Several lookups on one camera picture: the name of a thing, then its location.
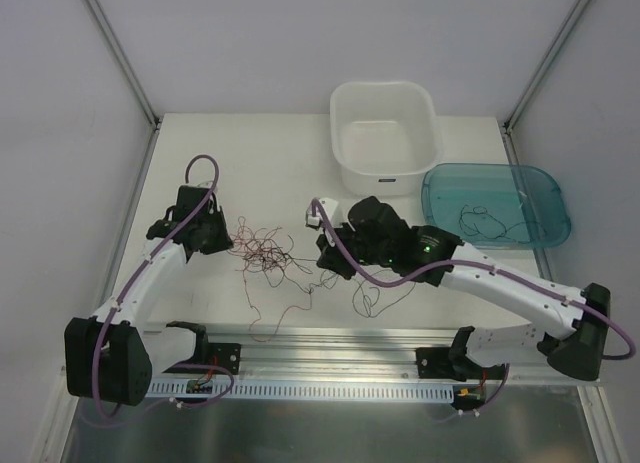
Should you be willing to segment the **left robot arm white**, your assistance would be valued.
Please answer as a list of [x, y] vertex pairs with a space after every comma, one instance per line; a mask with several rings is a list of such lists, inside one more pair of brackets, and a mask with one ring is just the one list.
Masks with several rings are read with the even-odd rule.
[[163, 218], [147, 230], [129, 279], [90, 317], [74, 317], [64, 331], [66, 386], [76, 397], [135, 406], [151, 380], [182, 365], [203, 370], [212, 358], [206, 328], [172, 321], [154, 335], [144, 328], [168, 283], [192, 256], [232, 247], [223, 210], [211, 189], [182, 185]]

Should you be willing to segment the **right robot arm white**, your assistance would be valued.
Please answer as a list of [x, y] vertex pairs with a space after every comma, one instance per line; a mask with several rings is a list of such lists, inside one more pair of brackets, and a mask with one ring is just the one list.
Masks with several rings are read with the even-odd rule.
[[368, 266], [391, 270], [397, 280], [426, 283], [473, 295], [525, 319], [507, 328], [462, 327], [449, 348], [450, 369], [458, 379], [482, 368], [544, 360], [559, 373], [595, 381], [605, 358], [610, 327], [610, 291], [591, 283], [576, 288], [533, 277], [502, 265], [469, 242], [435, 226], [411, 226], [375, 197], [351, 207], [340, 219], [331, 199], [315, 199], [305, 215], [320, 231], [318, 267], [349, 280]]

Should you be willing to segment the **white plastic tub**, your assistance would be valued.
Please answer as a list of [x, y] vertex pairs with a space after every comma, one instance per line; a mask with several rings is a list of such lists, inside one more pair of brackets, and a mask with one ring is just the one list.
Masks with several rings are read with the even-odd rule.
[[354, 195], [418, 192], [444, 153], [430, 94], [409, 81], [346, 82], [329, 102], [332, 153]]

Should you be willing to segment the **teal transparent plastic bin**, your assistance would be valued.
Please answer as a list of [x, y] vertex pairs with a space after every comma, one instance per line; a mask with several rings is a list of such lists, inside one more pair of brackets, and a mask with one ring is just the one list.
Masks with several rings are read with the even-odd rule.
[[424, 177], [421, 204], [428, 224], [478, 248], [553, 248], [572, 229], [558, 183], [526, 165], [440, 164]]

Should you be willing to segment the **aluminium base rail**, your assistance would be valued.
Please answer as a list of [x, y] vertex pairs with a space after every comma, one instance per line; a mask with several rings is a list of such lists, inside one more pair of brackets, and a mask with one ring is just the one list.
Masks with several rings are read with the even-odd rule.
[[508, 365], [546, 360], [537, 350], [540, 339], [525, 330], [506, 355], [476, 363], [464, 352], [472, 330], [461, 328], [447, 346], [404, 348], [393, 334], [283, 333], [254, 341], [248, 334], [211, 333], [195, 323], [172, 322], [146, 334], [128, 322], [74, 318], [64, 331], [66, 381], [72, 395], [133, 406], [163, 374], [235, 377], [263, 367], [279, 376], [299, 370], [332, 376], [365, 366], [393, 366], [400, 372], [413, 365], [421, 379], [499, 380]]

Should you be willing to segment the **aluminium frame post left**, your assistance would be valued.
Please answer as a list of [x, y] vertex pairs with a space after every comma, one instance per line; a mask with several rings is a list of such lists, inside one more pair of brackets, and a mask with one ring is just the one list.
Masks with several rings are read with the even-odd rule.
[[145, 120], [152, 129], [157, 129], [161, 118], [154, 110], [140, 79], [138, 78], [129, 58], [119, 41], [116, 32], [100, 2], [100, 0], [83, 0], [87, 10], [97, 26], [101, 38], [104, 40], [110, 55], [113, 57], [126, 85], [140, 108]]

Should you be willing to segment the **aluminium frame post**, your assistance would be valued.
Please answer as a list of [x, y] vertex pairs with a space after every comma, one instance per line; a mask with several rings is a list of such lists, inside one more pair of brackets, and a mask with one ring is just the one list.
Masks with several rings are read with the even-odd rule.
[[154, 110], [140, 79], [138, 78], [129, 58], [119, 41], [116, 32], [100, 2], [100, 0], [83, 0], [87, 10], [97, 26], [101, 38], [104, 40], [110, 55], [113, 57], [126, 85], [140, 108], [145, 120], [152, 129], [157, 129], [161, 118]]
[[541, 89], [553, 66], [568, 45], [570, 38], [575, 33], [593, 2], [594, 0], [575, 0], [572, 3], [541, 60], [536, 65], [533, 74], [526, 83], [523, 92], [503, 124], [504, 132], [507, 135], [513, 133], [516, 125], [532, 104], [536, 94]]

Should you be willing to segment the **aluminium frame post right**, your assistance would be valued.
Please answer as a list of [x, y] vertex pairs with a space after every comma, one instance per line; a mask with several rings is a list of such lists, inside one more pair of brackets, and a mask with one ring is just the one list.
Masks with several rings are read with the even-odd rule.
[[516, 125], [532, 104], [536, 94], [541, 89], [553, 66], [568, 45], [570, 38], [575, 33], [593, 2], [594, 0], [575, 0], [572, 3], [541, 60], [536, 65], [533, 74], [526, 83], [523, 92], [503, 124], [504, 132], [507, 135], [513, 133]]

